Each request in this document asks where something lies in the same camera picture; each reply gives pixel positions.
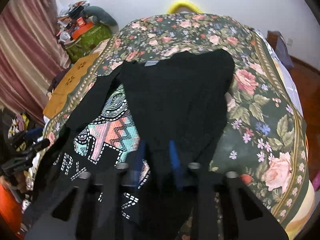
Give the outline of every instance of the bed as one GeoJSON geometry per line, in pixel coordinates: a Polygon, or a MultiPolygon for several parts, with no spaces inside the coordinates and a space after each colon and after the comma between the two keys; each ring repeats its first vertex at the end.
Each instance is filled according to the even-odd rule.
{"type": "MultiPolygon", "coordinates": [[[[308,179],[306,126],[296,90],[292,94],[289,89],[294,83],[263,35],[231,17],[170,14],[135,20],[103,46],[98,48],[100,55],[87,73],[68,94],[62,110],[48,122],[44,137],[53,144],[96,77],[110,74],[123,60],[147,62],[182,51],[199,54],[225,49],[233,56],[235,79],[227,96],[228,125],[209,169],[224,173],[236,167],[289,238],[294,239],[314,203],[308,179]],[[279,181],[276,174],[270,177],[271,165],[286,172],[285,180],[279,181]]],[[[39,154],[39,161],[44,153],[39,154]]],[[[30,189],[38,163],[29,172],[30,189]]],[[[177,239],[188,239],[190,225],[190,220],[186,221],[177,239]]]]}

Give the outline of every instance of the pink and beige curtain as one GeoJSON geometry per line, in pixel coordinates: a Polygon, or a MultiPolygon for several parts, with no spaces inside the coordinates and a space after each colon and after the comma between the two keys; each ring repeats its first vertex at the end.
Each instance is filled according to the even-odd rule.
{"type": "Polygon", "coordinates": [[[0,14],[0,105],[43,122],[46,90],[69,59],[55,35],[55,0],[10,0],[0,14]]]}

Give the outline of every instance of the white wall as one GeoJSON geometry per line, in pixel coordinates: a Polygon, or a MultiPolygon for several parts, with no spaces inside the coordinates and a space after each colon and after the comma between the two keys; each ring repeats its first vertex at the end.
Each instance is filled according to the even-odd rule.
{"type": "MultiPolygon", "coordinates": [[[[59,0],[67,7],[80,0],[59,0]]],[[[89,0],[124,27],[132,20],[165,14],[176,0],[89,0]]],[[[206,13],[229,15],[243,24],[278,30],[293,39],[289,53],[320,70],[320,26],[304,0],[189,0],[206,13]]]]}

